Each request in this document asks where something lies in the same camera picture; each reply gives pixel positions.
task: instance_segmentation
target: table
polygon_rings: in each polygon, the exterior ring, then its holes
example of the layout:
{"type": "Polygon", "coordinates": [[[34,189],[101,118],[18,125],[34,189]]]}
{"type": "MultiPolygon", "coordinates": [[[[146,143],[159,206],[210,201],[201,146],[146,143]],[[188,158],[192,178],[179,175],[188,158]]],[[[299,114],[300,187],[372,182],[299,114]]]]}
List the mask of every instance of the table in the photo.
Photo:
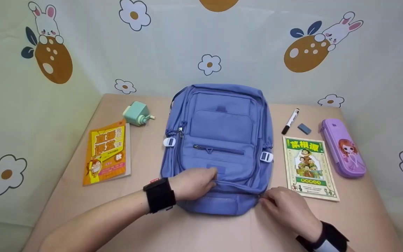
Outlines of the table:
{"type": "MultiPolygon", "coordinates": [[[[105,94],[85,134],[46,204],[24,251],[37,251],[44,237],[54,228],[88,209],[141,189],[158,177],[163,157],[163,138],[169,114],[169,98],[105,94]],[[156,120],[142,127],[131,126],[132,175],[109,182],[82,186],[88,130],[106,126],[122,118],[133,101],[148,105],[156,120]]],[[[321,139],[318,124],[326,118],[343,119],[335,107],[270,104],[274,127],[275,163],[269,187],[287,186],[282,135],[293,110],[300,113],[287,136],[321,139]],[[312,129],[306,137],[297,125],[312,129]]],[[[332,170],[340,202],[306,198],[313,213],[333,223],[355,251],[403,251],[391,220],[369,174],[345,179],[332,170]]],[[[302,252],[293,235],[275,224],[257,205],[245,215],[225,217],[188,213],[179,207],[146,215],[107,243],[100,251],[253,251],[302,252]]]]}

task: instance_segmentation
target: brown egg graphic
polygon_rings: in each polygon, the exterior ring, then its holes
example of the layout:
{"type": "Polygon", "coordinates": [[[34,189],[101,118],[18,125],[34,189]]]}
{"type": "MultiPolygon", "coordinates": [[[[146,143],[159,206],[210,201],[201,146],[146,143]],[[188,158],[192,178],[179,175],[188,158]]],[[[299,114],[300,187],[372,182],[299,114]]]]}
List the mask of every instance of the brown egg graphic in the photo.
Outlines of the brown egg graphic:
{"type": "Polygon", "coordinates": [[[295,73],[304,73],[317,67],[328,55],[326,39],[317,42],[314,35],[302,37],[293,42],[284,54],[286,67],[295,73]]]}
{"type": "Polygon", "coordinates": [[[44,76],[50,81],[63,84],[72,75],[72,59],[64,44],[57,43],[54,37],[47,37],[46,44],[38,43],[35,58],[44,76]]]}
{"type": "Polygon", "coordinates": [[[233,7],[238,1],[239,0],[200,0],[200,3],[210,11],[222,12],[233,7]]]}

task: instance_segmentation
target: black marker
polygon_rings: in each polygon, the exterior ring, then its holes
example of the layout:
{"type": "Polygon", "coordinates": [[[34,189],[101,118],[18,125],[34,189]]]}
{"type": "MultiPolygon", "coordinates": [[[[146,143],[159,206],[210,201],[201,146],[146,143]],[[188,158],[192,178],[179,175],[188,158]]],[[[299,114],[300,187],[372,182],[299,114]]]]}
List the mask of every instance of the black marker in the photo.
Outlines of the black marker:
{"type": "Polygon", "coordinates": [[[295,120],[295,118],[298,116],[299,113],[299,108],[297,108],[295,111],[293,111],[293,114],[291,115],[290,119],[288,120],[286,126],[283,129],[283,132],[281,132],[281,134],[285,135],[288,131],[288,129],[290,129],[291,124],[293,123],[293,121],[295,120]]]}

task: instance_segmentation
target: eraser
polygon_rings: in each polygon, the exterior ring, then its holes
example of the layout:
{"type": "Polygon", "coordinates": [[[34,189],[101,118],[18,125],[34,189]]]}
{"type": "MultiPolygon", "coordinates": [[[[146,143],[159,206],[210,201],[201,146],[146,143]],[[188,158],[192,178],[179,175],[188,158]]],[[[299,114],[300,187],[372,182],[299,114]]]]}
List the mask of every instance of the eraser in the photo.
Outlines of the eraser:
{"type": "Polygon", "coordinates": [[[298,125],[298,129],[300,129],[302,132],[304,132],[306,135],[310,134],[312,132],[311,129],[309,129],[309,127],[307,127],[306,125],[304,125],[303,123],[298,125]]]}

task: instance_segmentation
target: hand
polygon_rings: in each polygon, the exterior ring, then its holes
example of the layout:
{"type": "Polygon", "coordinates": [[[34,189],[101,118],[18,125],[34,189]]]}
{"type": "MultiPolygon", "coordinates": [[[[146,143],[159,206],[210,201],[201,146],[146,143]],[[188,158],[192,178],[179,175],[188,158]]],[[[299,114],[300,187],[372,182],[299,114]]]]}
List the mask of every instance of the hand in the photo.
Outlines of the hand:
{"type": "Polygon", "coordinates": [[[213,179],[217,179],[217,168],[191,168],[170,177],[169,183],[177,201],[193,201],[215,187],[213,179]]]}
{"type": "Polygon", "coordinates": [[[306,200],[298,193],[283,187],[271,188],[259,202],[276,219],[309,242],[317,242],[323,224],[310,211],[306,200]]]}

